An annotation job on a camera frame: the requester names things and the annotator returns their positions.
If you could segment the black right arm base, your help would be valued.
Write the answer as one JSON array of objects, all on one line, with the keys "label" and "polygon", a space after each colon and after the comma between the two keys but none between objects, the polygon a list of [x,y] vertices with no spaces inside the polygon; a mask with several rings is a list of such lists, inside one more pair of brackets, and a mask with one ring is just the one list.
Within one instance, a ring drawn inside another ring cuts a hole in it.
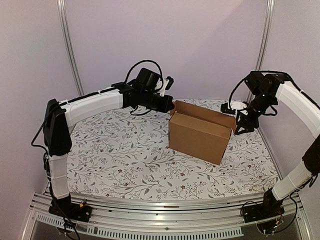
[{"label": "black right arm base", "polygon": [[272,188],[263,194],[262,203],[253,202],[249,205],[247,202],[241,207],[240,215],[245,223],[260,221],[285,213],[283,200],[277,200],[272,192]]}]

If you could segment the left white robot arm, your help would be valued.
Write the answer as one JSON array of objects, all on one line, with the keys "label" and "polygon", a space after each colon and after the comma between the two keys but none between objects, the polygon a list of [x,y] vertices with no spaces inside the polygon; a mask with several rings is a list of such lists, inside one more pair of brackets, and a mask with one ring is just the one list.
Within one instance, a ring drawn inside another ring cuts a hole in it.
[{"label": "left white robot arm", "polygon": [[95,115],[124,108],[144,107],[149,112],[167,113],[174,108],[173,97],[166,95],[174,83],[170,76],[142,68],[131,81],[112,84],[96,92],[71,100],[48,101],[44,120],[38,130],[43,133],[44,166],[50,183],[55,209],[63,216],[74,213],[74,205],[66,200],[67,158],[72,148],[71,132],[76,124]]}]

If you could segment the brown cardboard box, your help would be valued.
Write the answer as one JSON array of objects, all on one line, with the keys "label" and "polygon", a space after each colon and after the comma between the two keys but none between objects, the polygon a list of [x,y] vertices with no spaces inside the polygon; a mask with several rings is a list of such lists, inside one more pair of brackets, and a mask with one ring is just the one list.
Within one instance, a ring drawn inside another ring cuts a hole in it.
[{"label": "brown cardboard box", "polygon": [[176,100],[168,122],[168,147],[220,165],[235,131],[233,116]]}]

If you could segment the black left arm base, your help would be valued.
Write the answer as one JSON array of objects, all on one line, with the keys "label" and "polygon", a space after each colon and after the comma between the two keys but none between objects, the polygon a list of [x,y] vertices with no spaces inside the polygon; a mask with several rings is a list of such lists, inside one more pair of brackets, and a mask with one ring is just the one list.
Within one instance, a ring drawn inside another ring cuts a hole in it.
[{"label": "black left arm base", "polygon": [[69,195],[61,199],[53,197],[48,212],[67,220],[88,223],[92,215],[92,210],[93,208],[87,205],[86,199],[83,199],[80,203],[73,203]]}]

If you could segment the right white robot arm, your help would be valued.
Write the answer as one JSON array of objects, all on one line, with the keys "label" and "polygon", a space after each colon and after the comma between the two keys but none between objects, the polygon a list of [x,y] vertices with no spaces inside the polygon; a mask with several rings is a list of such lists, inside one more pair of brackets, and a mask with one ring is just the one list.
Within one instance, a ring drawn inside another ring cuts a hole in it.
[{"label": "right white robot arm", "polygon": [[259,117],[268,116],[267,109],[278,103],[286,105],[308,128],[314,141],[302,156],[301,162],[270,191],[270,199],[259,206],[262,218],[269,218],[278,210],[278,203],[306,183],[312,185],[320,173],[320,107],[292,77],[282,71],[251,71],[245,83],[254,98],[251,102],[227,102],[227,108],[236,113],[236,135],[251,133],[259,127]]}]

